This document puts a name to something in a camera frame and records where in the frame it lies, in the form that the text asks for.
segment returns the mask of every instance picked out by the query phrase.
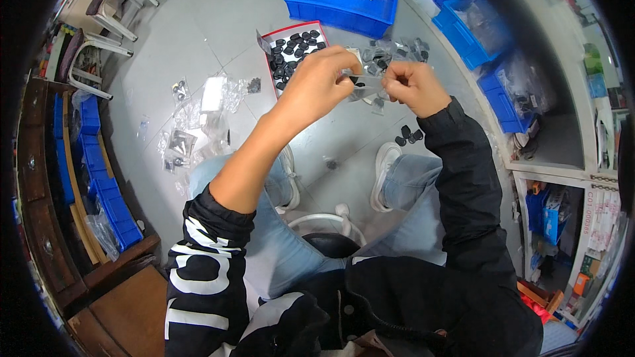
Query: hand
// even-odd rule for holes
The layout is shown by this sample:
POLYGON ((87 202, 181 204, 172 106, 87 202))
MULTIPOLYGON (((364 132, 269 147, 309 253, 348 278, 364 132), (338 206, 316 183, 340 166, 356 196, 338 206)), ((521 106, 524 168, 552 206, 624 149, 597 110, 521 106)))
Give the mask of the hand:
POLYGON ((284 131, 294 133, 291 138, 295 137, 353 92, 351 79, 340 76, 342 69, 361 74, 357 57, 341 46, 328 47, 307 56, 298 65, 269 115, 282 123, 284 131))
POLYGON ((408 105, 420 118, 432 116, 452 99, 434 76, 432 67, 422 62, 393 61, 386 69, 382 86, 391 97, 408 105))

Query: jacket sleeve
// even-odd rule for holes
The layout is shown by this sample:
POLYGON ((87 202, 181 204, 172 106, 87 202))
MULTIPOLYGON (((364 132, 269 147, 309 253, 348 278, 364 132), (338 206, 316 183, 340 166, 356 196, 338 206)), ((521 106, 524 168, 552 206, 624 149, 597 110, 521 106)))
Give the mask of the jacket sleeve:
POLYGON ((186 203, 183 236, 168 253, 166 356, 223 356, 249 323, 245 244, 255 212, 218 204, 208 188, 186 203))
POLYGON ((516 271, 500 224, 502 190, 483 128, 456 98, 439 113, 417 118, 425 146, 443 161, 436 181, 446 234, 446 267, 492 276, 516 289, 516 271))

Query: drawer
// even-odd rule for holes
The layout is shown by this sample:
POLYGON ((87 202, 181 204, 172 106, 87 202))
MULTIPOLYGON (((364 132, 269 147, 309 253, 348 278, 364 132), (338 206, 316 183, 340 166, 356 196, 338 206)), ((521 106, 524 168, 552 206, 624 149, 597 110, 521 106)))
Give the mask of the drawer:
POLYGON ((77 278, 73 275, 77 271, 65 249, 64 240, 60 240, 61 233, 56 229, 57 219, 50 199, 28 203, 24 208, 25 227, 33 235, 34 240, 30 241, 36 244, 33 247, 40 257, 39 266, 46 272, 50 286, 56 292, 62 291, 80 279, 79 275, 77 278))
POLYGON ((21 125, 44 125, 46 87, 46 80, 38 78, 27 84, 22 101, 21 125))
POLYGON ((44 128, 22 128, 17 149, 23 197, 27 202, 45 197, 48 177, 44 159, 44 128))

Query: chair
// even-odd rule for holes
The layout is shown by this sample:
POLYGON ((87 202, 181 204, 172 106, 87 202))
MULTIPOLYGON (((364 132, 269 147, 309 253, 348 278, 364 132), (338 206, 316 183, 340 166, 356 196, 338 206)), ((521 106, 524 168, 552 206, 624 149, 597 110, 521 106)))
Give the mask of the chair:
POLYGON ((99 76, 85 72, 79 68, 76 68, 74 65, 79 53, 84 49, 84 47, 88 46, 94 46, 98 49, 109 50, 118 54, 123 54, 124 56, 132 57, 134 52, 132 50, 120 47, 120 44, 121 43, 116 42, 113 39, 95 35, 94 33, 87 32, 86 34, 84 34, 84 31, 79 28, 75 32, 73 38, 70 39, 70 43, 68 43, 68 48, 66 49, 64 57, 62 58, 62 63, 60 64, 56 79, 60 82, 73 85, 78 89, 90 92, 91 94, 95 94, 98 97, 108 100, 112 99, 112 95, 108 94, 107 92, 96 89, 75 79, 73 75, 89 79, 95 83, 102 83, 102 78, 100 78, 99 76))
MULTIPOLYGON (((91 16, 95 22, 97 22, 103 28, 106 28, 113 34, 122 37, 125 36, 127 39, 136 42, 139 38, 134 33, 128 30, 125 26, 123 26, 118 20, 114 19, 112 16, 109 16, 105 12, 105 3, 107 0, 93 0, 88 5, 88 9, 86 10, 86 15, 91 16)), ((132 5, 137 6, 139 9, 144 6, 143 0, 128 0, 132 5)), ((157 0, 149 0, 155 7, 159 5, 157 0)))

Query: black jacket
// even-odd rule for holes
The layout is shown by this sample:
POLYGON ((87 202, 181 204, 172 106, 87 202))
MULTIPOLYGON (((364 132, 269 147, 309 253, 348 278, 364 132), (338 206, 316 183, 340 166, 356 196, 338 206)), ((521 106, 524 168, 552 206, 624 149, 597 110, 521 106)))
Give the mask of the black jacket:
POLYGON ((206 188, 186 203, 184 240, 169 253, 166 355, 317 356, 371 329, 395 357, 538 355, 542 324, 516 288, 485 133, 456 99, 417 122, 443 160, 445 267, 351 259, 261 305, 250 321, 242 276, 255 212, 227 210, 206 188))

